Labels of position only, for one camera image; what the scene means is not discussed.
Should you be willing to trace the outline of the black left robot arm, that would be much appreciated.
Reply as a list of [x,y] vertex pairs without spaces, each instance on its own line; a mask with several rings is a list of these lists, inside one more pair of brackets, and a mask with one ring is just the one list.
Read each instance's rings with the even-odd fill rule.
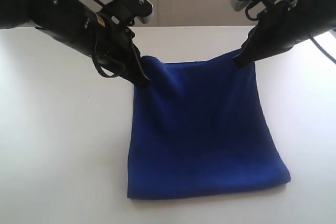
[[131,27],[148,23],[148,0],[112,0],[94,12],[80,0],[1,0],[1,29],[34,27],[91,58],[105,78],[122,77],[137,87],[150,84]]

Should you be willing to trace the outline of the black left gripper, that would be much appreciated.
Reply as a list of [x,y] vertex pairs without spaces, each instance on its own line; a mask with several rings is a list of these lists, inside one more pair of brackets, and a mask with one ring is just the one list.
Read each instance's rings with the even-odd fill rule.
[[38,30],[91,58],[101,76],[122,77],[136,87],[151,82],[132,37],[106,14],[93,12],[78,0],[38,0],[34,21]]

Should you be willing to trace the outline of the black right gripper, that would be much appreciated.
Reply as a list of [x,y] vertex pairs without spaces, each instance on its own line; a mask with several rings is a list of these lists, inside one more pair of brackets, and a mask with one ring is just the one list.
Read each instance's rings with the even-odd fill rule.
[[281,0],[258,21],[233,57],[239,68],[266,59],[311,40],[331,61],[335,59],[315,36],[335,29],[335,0]]

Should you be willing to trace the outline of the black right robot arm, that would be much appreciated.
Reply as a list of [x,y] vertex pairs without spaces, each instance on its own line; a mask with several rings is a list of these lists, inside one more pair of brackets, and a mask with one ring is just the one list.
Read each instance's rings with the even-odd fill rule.
[[331,57],[314,37],[335,29],[335,0],[231,0],[231,6],[257,23],[233,58],[238,67],[287,52],[306,40]]

